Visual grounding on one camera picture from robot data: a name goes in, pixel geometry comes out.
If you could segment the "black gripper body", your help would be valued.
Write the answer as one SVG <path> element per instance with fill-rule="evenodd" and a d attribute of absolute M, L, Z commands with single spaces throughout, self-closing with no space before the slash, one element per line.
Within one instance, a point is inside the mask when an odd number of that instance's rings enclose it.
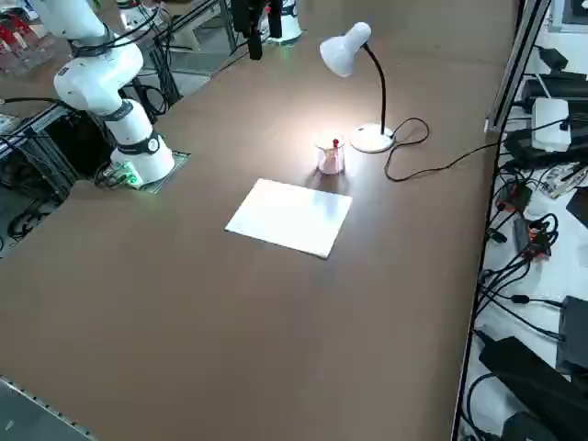
<path fill-rule="evenodd" d="M 236 32 L 251 37 L 266 7 L 266 0 L 231 0 L 232 25 Z"/>

